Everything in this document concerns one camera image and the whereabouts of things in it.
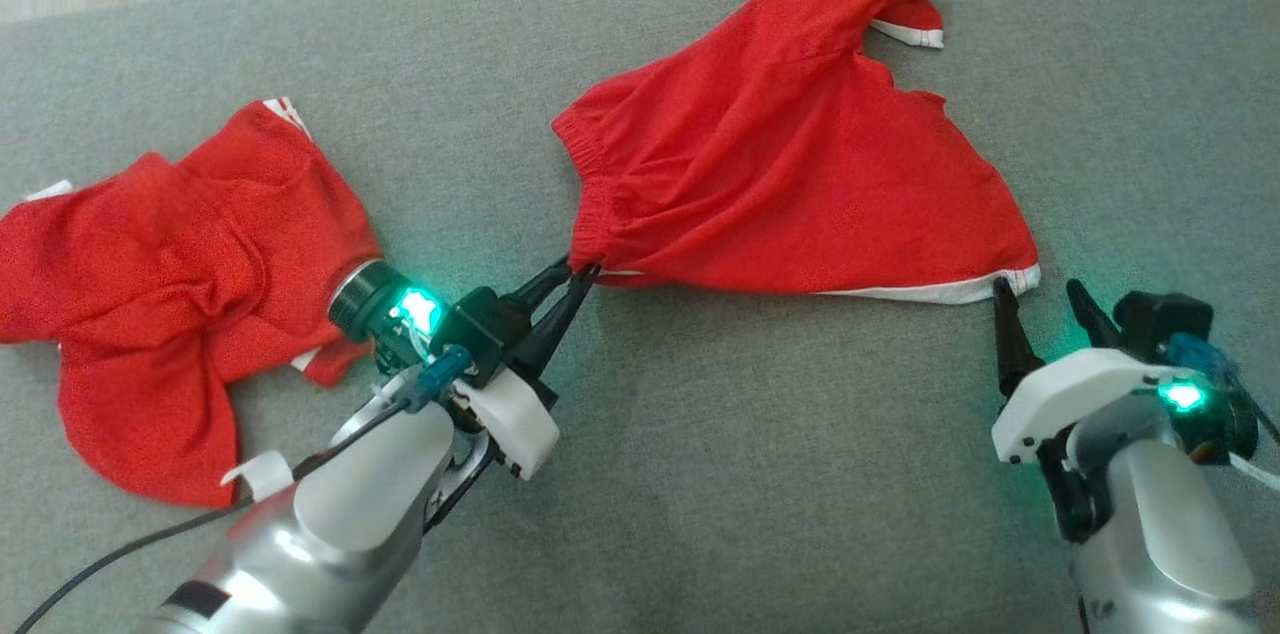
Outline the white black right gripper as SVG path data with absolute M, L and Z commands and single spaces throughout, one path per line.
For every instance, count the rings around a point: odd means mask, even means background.
M 1251 394 L 1217 389 L 1196 370 L 1148 364 L 1121 350 L 1120 330 L 1079 279 L 1068 302 L 1091 347 L 1044 365 L 1019 318 L 1006 277 L 992 286 L 998 392 L 1007 397 L 991 429 L 998 460 L 1036 464 L 1061 537 L 1083 544 L 1110 517 L 1105 469 L 1112 456 L 1167 425 L 1198 465 L 1251 462 L 1260 416 Z

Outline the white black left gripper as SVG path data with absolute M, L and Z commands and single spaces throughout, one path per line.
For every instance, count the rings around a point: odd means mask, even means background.
M 461 378 L 436 402 L 468 434 L 488 435 L 494 459 L 527 480 L 547 461 L 559 429 L 547 411 L 550 398 L 534 380 L 567 334 L 600 275 L 599 263 L 572 273 L 561 257 L 508 293 L 517 310 L 538 310 L 567 282 L 567 291 L 520 343 L 509 365 L 480 389 Z M 383 259 L 357 266 L 337 288 L 328 307 L 330 321 L 355 343 L 370 343 L 376 369 L 387 382 L 375 386 L 370 402 L 335 441 L 342 442 L 394 406 L 417 368 L 435 356 L 428 351 L 434 327 L 453 304 Z

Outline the red basketball shorts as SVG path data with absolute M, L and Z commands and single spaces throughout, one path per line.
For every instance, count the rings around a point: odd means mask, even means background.
M 550 124 L 581 182 L 567 264 L 605 286 L 916 304 L 1041 283 L 1000 172 L 877 31 L 940 50 L 931 0 L 748 0 Z

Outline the red white basketball jersey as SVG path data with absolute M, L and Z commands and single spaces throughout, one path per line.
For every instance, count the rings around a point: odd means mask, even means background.
M 116 488 L 221 508 L 241 462 L 233 383 L 292 366 L 335 386 L 366 348 L 328 309 L 383 256 L 292 101 L 256 100 L 178 161 L 0 218 L 0 343 L 60 351 L 58 411 Z

